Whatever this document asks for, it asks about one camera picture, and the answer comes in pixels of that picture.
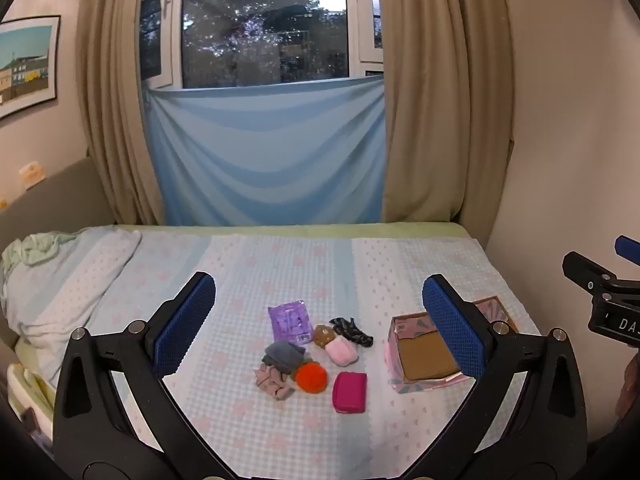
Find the person right hand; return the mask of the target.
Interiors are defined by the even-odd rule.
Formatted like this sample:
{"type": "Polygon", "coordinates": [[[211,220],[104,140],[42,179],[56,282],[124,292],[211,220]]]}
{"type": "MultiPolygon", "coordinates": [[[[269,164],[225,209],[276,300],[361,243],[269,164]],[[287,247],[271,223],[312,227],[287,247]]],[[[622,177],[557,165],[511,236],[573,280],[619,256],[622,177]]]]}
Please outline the person right hand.
{"type": "Polygon", "coordinates": [[[630,410],[638,396],[638,389],[639,365],[637,359],[633,358],[625,368],[623,387],[620,388],[620,396],[616,403],[615,415],[618,419],[622,419],[630,410]]]}

